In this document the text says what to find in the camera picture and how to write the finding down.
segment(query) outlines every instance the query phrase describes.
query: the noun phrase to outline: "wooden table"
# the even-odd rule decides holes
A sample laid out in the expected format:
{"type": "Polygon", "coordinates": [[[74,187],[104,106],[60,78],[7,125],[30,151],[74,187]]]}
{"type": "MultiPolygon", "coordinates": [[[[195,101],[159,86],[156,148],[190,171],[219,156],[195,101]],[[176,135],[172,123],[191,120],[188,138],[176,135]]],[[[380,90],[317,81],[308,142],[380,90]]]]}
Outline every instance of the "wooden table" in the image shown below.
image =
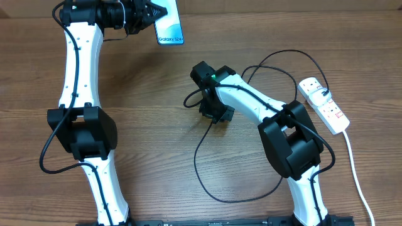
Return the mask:
{"type": "MultiPolygon", "coordinates": [[[[351,124],[362,190],[378,225],[401,225],[402,217],[402,13],[261,13],[184,15],[184,46],[161,47],[153,28],[124,41],[104,43],[99,62],[102,107],[116,121],[116,168],[136,220],[206,220],[291,215],[284,181],[271,196],[223,204],[208,197],[193,168],[193,152],[210,120],[185,109],[197,86],[190,71],[205,60],[241,73],[267,54],[304,50],[321,65],[334,99],[351,124]]],[[[65,73],[65,38],[51,19],[0,20],[0,225],[74,225],[97,217],[82,169],[46,175],[38,166],[51,133],[46,110],[57,107],[65,73]]],[[[106,31],[121,36],[122,31],[106,31]]],[[[298,81],[317,77],[303,55],[284,53],[267,63],[298,81]]],[[[284,102],[293,98],[291,80],[260,70],[251,85],[284,102]]],[[[369,225],[350,170],[342,135],[333,136],[311,108],[318,132],[335,150],[333,169],[320,175],[331,214],[352,215],[369,225]]],[[[330,155],[322,154],[322,166],[330,155]]],[[[45,165],[74,163],[56,140],[45,165]]],[[[272,189],[279,175],[266,160],[256,126],[236,112],[230,123],[213,126],[198,154],[206,187],[219,198],[251,198],[272,189]]]]}

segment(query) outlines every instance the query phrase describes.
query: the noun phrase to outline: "white power strip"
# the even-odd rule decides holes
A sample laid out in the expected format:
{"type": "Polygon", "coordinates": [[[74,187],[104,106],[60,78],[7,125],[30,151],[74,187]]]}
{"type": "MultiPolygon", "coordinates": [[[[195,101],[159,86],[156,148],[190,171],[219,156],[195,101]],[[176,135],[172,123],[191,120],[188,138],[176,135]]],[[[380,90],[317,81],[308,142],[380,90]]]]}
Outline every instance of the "white power strip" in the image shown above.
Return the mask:
{"type": "Polygon", "coordinates": [[[323,88],[316,78],[306,78],[301,81],[298,89],[333,135],[344,131],[349,126],[350,121],[332,100],[332,94],[329,92],[324,96],[323,93],[327,89],[323,88]]]}
{"type": "Polygon", "coordinates": [[[369,214],[371,225],[375,226],[376,223],[374,221],[374,216],[372,215],[370,207],[363,196],[359,180],[357,179],[356,169],[354,167],[353,161],[352,147],[346,134],[346,128],[349,126],[350,121],[346,118],[345,114],[340,110],[334,100],[332,100],[331,92],[329,92],[327,95],[323,95],[324,92],[327,91],[327,89],[323,88],[316,78],[306,78],[305,80],[301,81],[299,83],[298,89],[304,96],[304,98],[306,98],[310,106],[318,114],[318,116],[320,116],[321,120],[324,121],[325,125],[328,127],[333,135],[343,132],[347,144],[347,150],[349,152],[350,166],[352,167],[353,179],[356,183],[357,191],[359,192],[359,196],[369,214]]]}

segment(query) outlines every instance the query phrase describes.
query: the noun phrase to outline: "robotic arm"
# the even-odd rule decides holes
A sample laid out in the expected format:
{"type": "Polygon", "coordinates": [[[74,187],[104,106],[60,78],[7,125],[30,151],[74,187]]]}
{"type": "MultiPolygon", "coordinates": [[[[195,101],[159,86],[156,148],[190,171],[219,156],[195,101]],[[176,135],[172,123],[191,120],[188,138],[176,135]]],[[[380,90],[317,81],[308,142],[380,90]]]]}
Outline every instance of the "robotic arm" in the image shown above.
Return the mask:
{"type": "MultiPolygon", "coordinates": [[[[234,109],[237,109],[258,126],[268,161],[288,180],[295,204],[292,223],[289,225],[320,225],[310,178],[319,170],[323,143],[288,119],[290,116],[317,133],[304,106],[296,100],[286,105],[265,96],[227,66],[215,71],[201,62],[193,68],[190,76],[202,91],[200,112],[203,116],[211,118],[214,123],[231,121],[234,109]],[[285,137],[282,131],[294,126],[296,131],[285,137]]],[[[330,216],[323,204],[317,176],[314,190],[323,221],[328,223],[326,225],[332,225],[335,216],[330,216]]],[[[343,220],[353,223],[351,218],[343,220]]]]}
{"type": "MultiPolygon", "coordinates": [[[[166,14],[166,8],[147,0],[67,0],[60,10],[62,24],[71,32],[77,43],[80,66],[73,108],[56,136],[65,150],[73,154],[74,159],[80,163],[91,164],[97,170],[96,175],[92,168],[82,166],[98,211],[97,222],[91,225],[135,225],[121,193],[114,166],[117,127],[101,109],[98,96],[98,63],[104,29],[124,28],[127,35],[133,35],[166,14]]],[[[75,47],[70,35],[65,34],[67,63],[63,93],[59,100],[59,108],[48,110],[47,115],[53,130],[67,114],[66,106],[72,102],[74,88],[75,47]]]]}

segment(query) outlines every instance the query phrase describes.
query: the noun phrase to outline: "smartphone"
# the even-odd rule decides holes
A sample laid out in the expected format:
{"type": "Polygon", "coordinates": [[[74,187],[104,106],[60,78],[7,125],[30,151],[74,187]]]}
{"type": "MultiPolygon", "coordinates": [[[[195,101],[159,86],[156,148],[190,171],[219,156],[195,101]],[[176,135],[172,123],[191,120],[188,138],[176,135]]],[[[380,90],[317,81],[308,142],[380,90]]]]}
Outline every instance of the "smartphone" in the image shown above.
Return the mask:
{"type": "Polygon", "coordinates": [[[151,0],[152,3],[165,7],[168,14],[155,21],[156,39],[159,45],[182,45],[184,37],[178,16],[176,0],[151,0]]]}

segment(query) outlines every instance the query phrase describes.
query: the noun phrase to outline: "power cord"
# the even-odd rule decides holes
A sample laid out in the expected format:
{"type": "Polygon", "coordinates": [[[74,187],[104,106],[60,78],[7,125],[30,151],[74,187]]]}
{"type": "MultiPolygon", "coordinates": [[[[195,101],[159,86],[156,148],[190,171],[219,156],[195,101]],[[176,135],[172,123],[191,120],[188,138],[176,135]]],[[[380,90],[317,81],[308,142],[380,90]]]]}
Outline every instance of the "power cord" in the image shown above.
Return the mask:
{"type": "Polygon", "coordinates": [[[264,195],[261,195],[261,196],[259,196],[259,197],[250,198],[250,199],[247,199],[247,200],[226,201],[226,200],[221,200],[221,199],[219,199],[219,198],[216,198],[216,197],[213,196],[211,193],[209,193],[209,191],[206,189],[206,187],[205,187],[204,184],[202,183],[201,178],[200,178],[200,175],[198,174],[196,158],[197,158],[198,149],[199,149],[199,147],[201,146],[202,141],[204,141],[205,137],[207,136],[207,134],[208,134],[209,129],[211,128],[211,126],[212,126],[212,121],[211,121],[211,123],[209,124],[209,127],[208,127],[207,131],[206,131],[205,134],[202,136],[202,139],[201,139],[201,141],[199,142],[199,144],[198,144],[198,146],[197,146],[197,148],[195,149],[195,152],[194,152],[194,169],[195,169],[195,174],[197,175],[198,181],[200,182],[200,184],[201,184],[202,188],[204,189],[204,191],[206,192],[206,194],[208,194],[209,197],[211,197],[211,198],[213,198],[214,200],[216,200],[216,201],[218,201],[218,202],[221,202],[221,203],[244,203],[244,202],[251,202],[251,201],[255,201],[255,200],[259,200],[259,199],[265,198],[265,197],[267,197],[268,195],[272,194],[272,193],[279,187],[279,185],[281,184],[283,177],[281,177],[281,179],[279,180],[278,184],[277,184],[270,192],[268,192],[268,193],[266,193],[266,194],[264,194],[264,195]]]}
{"type": "Polygon", "coordinates": [[[354,167],[354,160],[353,160],[353,154],[352,154],[352,146],[350,145],[349,137],[346,134],[346,131],[342,131],[342,133],[345,136],[347,150],[349,152],[349,158],[350,158],[350,167],[352,168],[353,179],[354,179],[354,182],[356,183],[357,191],[359,192],[360,199],[362,200],[362,202],[363,202],[363,204],[364,204],[364,206],[365,206],[365,208],[366,208],[366,210],[367,210],[367,212],[368,212],[368,214],[370,216],[371,225],[376,226],[376,223],[374,221],[374,216],[373,216],[373,214],[371,212],[369,204],[367,204],[367,201],[364,198],[363,192],[362,192],[362,190],[360,188],[359,180],[357,179],[356,169],[354,167]]]}
{"type": "MultiPolygon", "coordinates": [[[[270,68],[270,69],[277,70],[277,71],[280,71],[280,72],[282,72],[282,73],[287,74],[287,76],[289,76],[289,77],[292,79],[293,83],[295,84],[295,100],[297,99],[297,82],[296,82],[296,79],[295,79],[293,76],[291,76],[288,72],[286,72],[285,70],[282,70],[282,69],[280,69],[280,68],[272,67],[272,66],[266,66],[266,65],[261,65],[261,64],[259,64],[259,65],[253,65],[253,66],[248,66],[246,69],[244,69],[243,73],[241,74],[241,78],[243,78],[244,73],[245,73],[247,70],[249,70],[250,68],[256,68],[256,70],[258,70],[258,68],[260,68],[260,67],[262,67],[262,68],[270,68]]],[[[249,78],[247,84],[250,83],[251,78],[253,77],[253,75],[254,75],[254,72],[253,72],[253,74],[250,76],[250,78],[249,78]]]]}
{"type": "Polygon", "coordinates": [[[72,43],[73,43],[73,45],[74,45],[74,50],[75,50],[75,78],[74,78],[74,88],[73,88],[73,92],[72,92],[71,103],[70,103],[70,105],[69,105],[69,107],[68,107],[68,109],[67,109],[65,115],[63,116],[62,120],[57,124],[56,128],[53,130],[52,134],[49,136],[48,140],[46,141],[46,143],[45,143],[45,145],[44,145],[44,147],[43,147],[43,149],[42,149],[42,152],[41,152],[40,158],[39,158],[39,166],[40,166],[40,168],[41,168],[41,170],[42,170],[43,172],[48,173],[48,174],[63,173],[63,172],[65,172],[65,171],[67,171],[67,170],[70,170],[70,169],[73,169],[73,168],[76,168],[76,167],[79,167],[79,166],[88,166],[88,167],[90,167],[90,168],[92,169],[92,172],[94,172],[94,174],[95,174],[95,177],[96,177],[96,180],[97,180],[97,183],[98,183],[98,186],[99,186],[100,197],[101,197],[101,199],[102,199],[104,209],[105,209],[106,214],[107,214],[107,217],[108,217],[108,219],[109,219],[109,223],[110,223],[110,225],[113,225],[112,217],[111,217],[111,214],[110,214],[109,209],[108,209],[108,207],[107,207],[107,203],[106,203],[105,196],[104,196],[104,193],[103,193],[103,189],[102,189],[102,185],[101,185],[101,181],[100,181],[101,179],[99,178],[99,174],[98,174],[98,172],[97,172],[95,166],[93,166],[92,164],[89,164],[89,163],[77,163],[77,164],[73,164],[73,165],[71,165],[71,166],[67,166],[67,167],[64,167],[64,168],[58,169],[58,170],[48,170],[48,169],[46,169],[45,166],[43,165],[43,160],[44,160],[44,158],[45,158],[46,151],[47,151],[47,149],[49,148],[49,145],[50,145],[52,139],[55,137],[57,131],[60,129],[60,126],[61,126],[63,123],[65,123],[65,120],[66,120],[67,118],[69,118],[70,113],[71,113],[71,110],[73,109],[73,106],[74,106],[74,103],[75,103],[75,99],[77,98],[77,85],[78,85],[79,64],[80,64],[80,60],[79,60],[79,48],[78,48],[77,42],[75,41],[75,38],[73,37],[73,35],[71,34],[71,32],[70,32],[70,31],[62,24],[62,22],[60,22],[60,20],[56,17],[56,10],[57,10],[58,8],[60,8],[63,4],[64,4],[64,1],[62,1],[62,2],[59,3],[59,4],[57,4],[57,5],[53,8],[53,10],[52,10],[52,16],[53,16],[53,19],[65,30],[65,32],[68,34],[68,36],[70,37],[70,39],[71,39],[71,41],[72,41],[72,43]]]}
{"type": "Polygon", "coordinates": [[[271,56],[273,56],[273,55],[275,55],[275,54],[278,54],[278,53],[289,52],[289,51],[290,51],[290,52],[296,52],[296,53],[304,54],[305,56],[309,57],[309,59],[315,64],[315,66],[316,66],[316,67],[318,68],[318,70],[320,71],[322,77],[324,78],[325,85],[327,86],[327,91],[325,91],[325,92],[323,93],[323,95],[326,96],[326,95],[329,93],[329,85],[328,85],[328,82],[327,82],[327,78],[325,78],[324,72],[322,71],[320,65],[318,65],[318,63],[313,59],[312,56],[310,56],[309,54],[307,54],[307,53],[305,53],[305,52],[303,52],[303,51],[301,51],[301,50],[280,50],[280,51],[276,51],[276,52],[274,52],[274,53],[271,53],[271,54],[269,54],[266,58],[264,58],[264,60],[262,60],[261,63],[259,63],[259,65],[250,66],[250,67],[247,67],[246,69],[244,69],[244,71],[243,71],[241,77],[243,78],[243,75],[244,75],[244,73],[245,73],[247,70],[249,70],[249,69],[252,68],[252,67],[255,67],[256,69],[254,69],[254,71],[252,72],[252,74],[251,74],[249,80],[247,81],[247,84],[250,83],[250,81],[251,81],[251,79],[253,78],[254,74],[257,72],[257,70],[258,70],[260,67],[263,67],[263,63],[264,63],[269,57],[271,57],[271,56]]]}

